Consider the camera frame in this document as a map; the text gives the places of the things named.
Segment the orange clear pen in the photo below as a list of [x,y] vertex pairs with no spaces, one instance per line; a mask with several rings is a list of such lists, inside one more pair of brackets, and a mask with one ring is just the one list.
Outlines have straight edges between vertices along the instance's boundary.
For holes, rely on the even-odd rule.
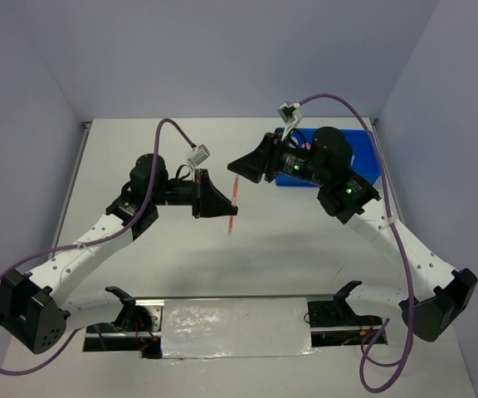
[[[232,199],[231,199],[231,203],[232,203],[233,206],[237,205],[237,194],[238,194],[239,179],[240,179],[240,176],[238,174],[235,174],[234,185],[233,185],[233,189],[232,189]],[[235,216],[230,216],[228,226],[227,226],[228,236],[232,235],[234,220],[235,220]]]

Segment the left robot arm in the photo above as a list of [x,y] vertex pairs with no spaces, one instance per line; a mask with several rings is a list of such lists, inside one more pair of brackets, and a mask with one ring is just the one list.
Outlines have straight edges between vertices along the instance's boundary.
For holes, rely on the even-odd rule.
[[69,329],[81,326],[81,304],[69,295],[116,252],[137,240],[159,217],[159,206],[188,206],[193,217],[234,216],[237,206],[218,191],[204,168],[190,178],[168,175],[159,155],[140,156],[120,195],[70,249],[0,283],[0,325],[34,354],[51,349]]

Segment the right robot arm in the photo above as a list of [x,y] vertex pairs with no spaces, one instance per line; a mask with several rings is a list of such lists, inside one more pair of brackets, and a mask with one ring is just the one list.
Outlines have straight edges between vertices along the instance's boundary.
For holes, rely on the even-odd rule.
[[478,282],[427,248],[387,209],[387,197],[351,167],[353,149],[333,127],[316,129],[307,148],[295,148],[283,132],[266,133],[250,153],[228,170],[259,183],[282,174],[318,186],[324,211],[348,226],[394,266],[408,268],[412,297],[400,302],[402,320],[426,342],[436,341],[466,309]]

